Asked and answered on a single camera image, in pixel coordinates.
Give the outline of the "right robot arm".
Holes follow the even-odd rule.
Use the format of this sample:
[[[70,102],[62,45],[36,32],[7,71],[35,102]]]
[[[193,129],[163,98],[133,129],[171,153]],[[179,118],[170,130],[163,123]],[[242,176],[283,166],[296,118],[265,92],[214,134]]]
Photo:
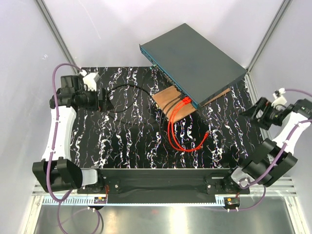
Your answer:
[[[264,139],[240,166],[229,171],[221,181],[226,193],[239,193],[255,184],[269,187],[297,163],[294,147],[312,123],[312,103],[300,99],[282,110],[262,97],[241,115],[262,129],[276,125],[281,131],[274,139]]]

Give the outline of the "grey network switch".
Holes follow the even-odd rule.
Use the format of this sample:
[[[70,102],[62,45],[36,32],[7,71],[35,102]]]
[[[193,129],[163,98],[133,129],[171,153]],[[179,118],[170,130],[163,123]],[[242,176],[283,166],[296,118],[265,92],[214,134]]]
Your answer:
[[[140,50],[192,100],[195,109],[204,107],[247,73],[186,23],[140,45]]]

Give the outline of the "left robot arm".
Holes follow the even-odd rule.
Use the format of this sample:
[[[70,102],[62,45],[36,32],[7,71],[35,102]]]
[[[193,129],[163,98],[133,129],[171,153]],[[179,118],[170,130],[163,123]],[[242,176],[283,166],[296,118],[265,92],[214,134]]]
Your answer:
[[[104,89],[98,89],[98,73],[68,75],[60,78],[50,101],[51,127],[41,161],[33,163],[32,172],[46,191],[58,192],[88,186],[94,193],[105,188],[98,169],[82,169],[71,161],[70,142],[78,109],[104,112],[112,109]]]

